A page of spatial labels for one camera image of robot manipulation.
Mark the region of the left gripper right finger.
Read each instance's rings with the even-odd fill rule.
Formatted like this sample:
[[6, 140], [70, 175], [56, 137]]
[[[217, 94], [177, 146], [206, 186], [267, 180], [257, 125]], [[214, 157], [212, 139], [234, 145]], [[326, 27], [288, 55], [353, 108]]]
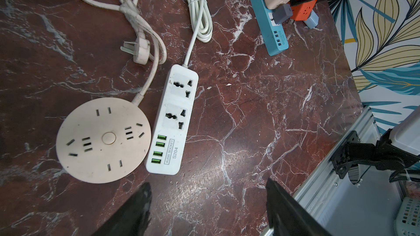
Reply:
[[324, 229], [279, 183], [266, 183], [267, 214], [274, 236], [329, 236]]

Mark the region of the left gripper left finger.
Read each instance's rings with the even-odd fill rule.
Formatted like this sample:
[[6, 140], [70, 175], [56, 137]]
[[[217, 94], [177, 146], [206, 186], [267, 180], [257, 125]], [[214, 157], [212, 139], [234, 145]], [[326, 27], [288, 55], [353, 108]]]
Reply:
[[151, 204], [151, 185], [145, 182], [92, 236], [143, 236]]

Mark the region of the red plug adapter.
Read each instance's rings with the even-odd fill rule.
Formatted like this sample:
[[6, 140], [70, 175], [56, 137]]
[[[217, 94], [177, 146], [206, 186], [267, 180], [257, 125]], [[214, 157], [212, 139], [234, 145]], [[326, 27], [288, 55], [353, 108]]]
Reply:
[[316, 5], [317, 0], [308, 1], [299, 5], [291, 6], [292, 9], [292, 17], [291, 19], [294, 21], [305, 21], [307, 20], [311, 12]]

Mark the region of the blue plug adapter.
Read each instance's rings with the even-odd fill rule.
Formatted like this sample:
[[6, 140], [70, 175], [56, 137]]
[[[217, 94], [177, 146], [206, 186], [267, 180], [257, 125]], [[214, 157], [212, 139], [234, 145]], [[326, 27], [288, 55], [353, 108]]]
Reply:
[[304, 11], [304, 14], [306, 15], [305, 16], [306, 20], [303, 21], [305, 23], [305, 25], [309, 29], [316, 28], [318, 26], [318, 23], [319, 23], [318, 15], [313, 10], [311, 10], [311, 12], [306, 10], [306, 11]]

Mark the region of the dark grey plug adapter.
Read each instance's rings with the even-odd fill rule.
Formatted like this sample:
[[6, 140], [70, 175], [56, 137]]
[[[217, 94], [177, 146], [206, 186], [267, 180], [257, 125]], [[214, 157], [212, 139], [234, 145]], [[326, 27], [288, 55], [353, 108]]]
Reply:
[[272, 12], [272, 20], [276, 25], [281, 25], [293, 16], [292, 8], [289, 4], [283, 4]]

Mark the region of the teal power strip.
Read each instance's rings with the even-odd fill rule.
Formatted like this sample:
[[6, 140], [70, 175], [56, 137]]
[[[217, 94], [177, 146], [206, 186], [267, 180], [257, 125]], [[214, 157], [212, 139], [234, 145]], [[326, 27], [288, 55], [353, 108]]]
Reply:
[[260, 28], [264, 44], [270, 56], [275, 56], [289, 48], [283, 26], [273, 20], [273, 11], [268, 9], [264, 0], [250, 0]]

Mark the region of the white power strip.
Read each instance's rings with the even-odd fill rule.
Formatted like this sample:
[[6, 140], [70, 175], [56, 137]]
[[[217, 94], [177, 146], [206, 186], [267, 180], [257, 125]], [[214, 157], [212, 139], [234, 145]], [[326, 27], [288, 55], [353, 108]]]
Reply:
[[163, 175], [179, 172], [198, 82], [196, 72], [179, 64], [171, 67], [145, 161], [148, 172]]

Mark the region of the round pink power socket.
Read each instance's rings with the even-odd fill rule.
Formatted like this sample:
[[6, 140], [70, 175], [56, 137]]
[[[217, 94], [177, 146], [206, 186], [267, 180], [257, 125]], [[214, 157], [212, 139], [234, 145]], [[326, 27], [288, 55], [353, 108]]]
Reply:
[[56, 153], [74, 178], [105, 184], [133, 172], [146, 157], [151, 139], [149, 120], [138, 106], [120, 98], [98, 98], [65, 119]]

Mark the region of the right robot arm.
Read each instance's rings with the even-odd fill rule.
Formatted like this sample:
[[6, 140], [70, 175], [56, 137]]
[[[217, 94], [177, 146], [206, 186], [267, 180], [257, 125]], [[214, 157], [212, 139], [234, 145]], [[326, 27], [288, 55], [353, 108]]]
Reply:
[[[293, 0], [294, 5], [310, 0]], [[409, 179], [420, 160], [420, 0], [317, 0], [329, 4], [362, 102], [380, 138], [352, 133], [332, 157], [340, 178], [359, 165]]]

